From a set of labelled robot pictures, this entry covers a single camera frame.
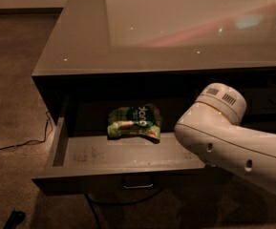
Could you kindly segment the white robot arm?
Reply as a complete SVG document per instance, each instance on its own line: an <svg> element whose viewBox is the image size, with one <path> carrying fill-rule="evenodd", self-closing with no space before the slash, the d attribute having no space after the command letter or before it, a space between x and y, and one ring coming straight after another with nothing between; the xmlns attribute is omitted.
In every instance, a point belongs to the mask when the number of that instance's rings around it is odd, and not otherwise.
<svg viewBox="0 0 276 229"><path fill-rule="evenodd" d="M176 123L175 137L204 163L276 195L276 135L242 127L245 109L239 92L212 83Z"/></svg>

